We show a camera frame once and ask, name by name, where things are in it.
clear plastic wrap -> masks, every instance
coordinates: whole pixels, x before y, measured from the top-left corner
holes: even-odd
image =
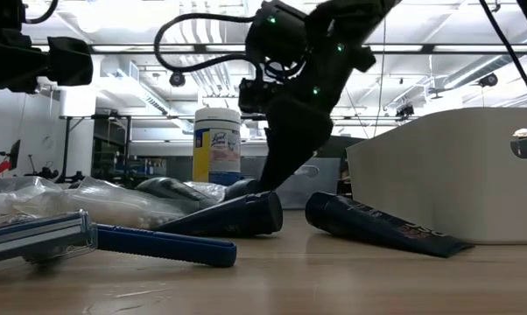
[[[156,228],[198,208],[199,203],[195,201],[160,199],[90,177],[78,189],[44,192],[16,206],[18,211],[36,216],[83,209],[93,222],[142,229]]]
[[[227,189],[224,185],[211,184],[211,183],[200,183],[200,182],[186,182],[184,183],[196,191],[203,193],[218,202],[225,199],[225,190]]]
[[[40,177],[0,178],[0,215],[15,214],[16,206],[43,193],[61,191],[59,186]]]

robotic arm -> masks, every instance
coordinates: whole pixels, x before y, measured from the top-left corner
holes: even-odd
[[[75,38],[47,38],[49,52],[32,48],[29,36],[21,33],[22,24],[39,24],[55,11],[58,0],[42,16],[26,18],[22,0],[0,0],[0,89],[36,93],[39,76],[57,81],[60,86],[87,85],[92,80],[93,64],[88,45]]]
[[[256,67],[256,78],[243,79],[240,84],[238,105],[242,112],[267,117],[269,154],[256,190],[274,190],[330,137],[330,113],[353,69],[366,72],[376,63],[363,42],[399,2],[329,0],[306,15],[273,0],[263,2],[254,17],[186,14],[160,29],[155,55],[181,83],[182,73],[224,61],[247,60]],[[160,54],[160,40],[171,26],[191,18],[251,22],[246,54],[223,56],[195,66],[169,65]],[[274,81],[264,80],[261,65]]]

navy blue tube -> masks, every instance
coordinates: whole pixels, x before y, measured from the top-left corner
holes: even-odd
[[[316,192],[308,200],[306,220],[339,237],[437,257],[448,258],[473,247],[450,235],[325,192]]]
[[[281,230],[283,209],[274,192],[238,197],[168,222],[158,231],[194,236],[269,235]]]

black cable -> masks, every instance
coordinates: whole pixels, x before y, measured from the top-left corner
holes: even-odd
[[[38,18],[30,18],[30,19],[26,19],[25,20],[25,23],[26,24],[40,24],[42,22],[45,22],[48,18],[50,18],[53,14],[53,12],[55,11],[55,9],[57,9],[57,4],[58,4],[59,0],[52,0],[52,2],[50,3],[50,7],[47,9],[46,13],[44,13],[44,15],[42,15],[41,17],[38,17]]]
[[[221,14],[211,14],[211,13],[188,13],[188,14],[183,14],[181,16],[178,16],[172,21],[162,25],[162,27],[157,32],[157,36],[155,36],[154,53],[155,53],[155,57],[157,58],[158,62],[160,63],[162,67],[165,67],[166,69],[173,71],[173,72],[189,73],[189,72],[199,71],[206,67],[214,66],[222,62],[227,62],[227,61],[232,61],[232,60],[245,60],[251,63],[256,68],[256,79],[258,81],[264,80],[264,71],[262,70],[260,65],[256,61],[254,61],[253,59],[249,58],[248,56],[244,54],[229,54],[229,55],[217,57],[211,60],[207,60],[207,61],[201,62],[197,65],[192,65],[192,66],[173,66],[169,64],[162,57],[162,54],[160,53],[160,42],[162,41],[163,35],[165,34],[166,31],[168,31],[168,29],[170,29],[175,24],[186,21],[188,19],[195,19],[195,18],[215,19],[219,21],[235,22],[235,23],[251,23],[254,21],[254,17],[232,17],[232,16],[225,16]]]
[[[295,64],[295,66],[293,68],[290,68],[290,69],[285,69],[285,66],[284,65],[281,65],[281,70],[279,69],[276,69],[274,67],[271,66],[272,63],[274,63],[276,61],[271,61],[271,60],[268,60],[264,63],[264,69],[265,69],[265,72],[266,74],[269,72],[269,73],[272,73],[274,74],[275,77],[282,77],[283,78],[283,81],[286,81],[289,79],[289,77],[297,74],[300,69],[302,69],[302,67],[305,65],[306,63],[306,55],[303,56],[303,58],[300,59],[299,62],[297,62],[297,64]]]
[[[507,47],[507,52],[509,52],[510,58],[515,63],[516,69],[520,73],[520,77],[523,78],[524,84],[527,87],[526,72],[524,71],[523,65],[520,63],[520,60],[518,60],[518,57],[516,56],[515,51],[512,49],[512,46],[510,45],[509,40],[507,39],[505,34],[503,34],[503,32],[501,31],[501,27],[499,27],[499,24],[497,23],[497,21],[495,20],[495,17],[491,13],[491,9],[489,8],[488,3],[485,0],[480,0],[480,4],[483,10],[485,11],[485,14],[488,16],[489,22],[495,29],[497,36],[499,36],[499,39],[501,39],[502,44],[505,45],[505,47]]]

ceiling light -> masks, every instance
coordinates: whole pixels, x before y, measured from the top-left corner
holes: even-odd
[[[517,53],[527,53],[527,45],[512,45],[512,49]],[[483,53],[506,53],[507,47],[504,45],[436,45],[435,52],[483,52]]]
[[[208,52],[243,52],[244,45],[207,45],[205,49]]]
[[[132,116],[131,119],[133,120],[165,120],[169,119],[168,116],[160,115],[160,116]]]
[[[418,52],[422,45],[369,45],[373,53],[381,52]]]
[[[160,7],[158,3],[146,4],[141,0],[89,0],[85,5],[76,14],[79,27],[84,32],[97,32],[102,28],[146,32],[152,27],[159,27],[162,19],[177,15],[179,8],[176,4]],[[161,14],[153,15],[152,11]]]
[[[165,140],[131,140],[134,144],[162,144]]]
[[[92,48],[97,53],[153,53],[153,45],[93,45]],[[192,45],[162,45],[161,52],[181,52],[193,53]]]

